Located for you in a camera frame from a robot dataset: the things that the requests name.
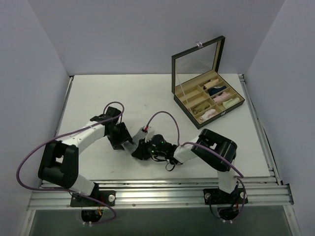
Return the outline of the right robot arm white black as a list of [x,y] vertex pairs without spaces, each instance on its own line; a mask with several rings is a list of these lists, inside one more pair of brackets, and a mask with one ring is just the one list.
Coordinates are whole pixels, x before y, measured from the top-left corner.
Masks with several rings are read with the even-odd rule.
[[200,158],[217,171],[219,180],[219,198],[229,203],[236,198],[236,174],[243,177],[233,165],[237,145],[232,140],[203,129],[192,141],[176,145],[167,142],[161,134],[140,130],[142,137],[134,137],[131,156],[139,160],[153,159],[167,162],[173,166]]

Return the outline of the grey striped underwear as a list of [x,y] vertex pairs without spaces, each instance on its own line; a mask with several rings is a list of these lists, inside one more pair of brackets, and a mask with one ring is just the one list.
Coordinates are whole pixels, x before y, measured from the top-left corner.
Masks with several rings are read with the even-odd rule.
[[128,151],[130,154],[136,151],[139,146],[139,141],[146,138],[148,131],[144,127],[140,128],[138,132],[132,137],[132,143],[126,141],[122,144],[123,148]]

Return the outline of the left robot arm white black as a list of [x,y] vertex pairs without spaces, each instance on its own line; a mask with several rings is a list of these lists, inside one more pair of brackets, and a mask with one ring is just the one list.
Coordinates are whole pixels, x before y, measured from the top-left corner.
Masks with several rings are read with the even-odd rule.
[[123,150],[125,142],[133,144],[125,123],[121,121],[122,114],[119,109],[108,106],[103,114],[92,117],[79,131],[47,143],[38,177],[81,194],[82,201],[88,206],[96,205],[100,196],[99,186],[79,174],[79,155],[104,137],[108,138],[114,150]]

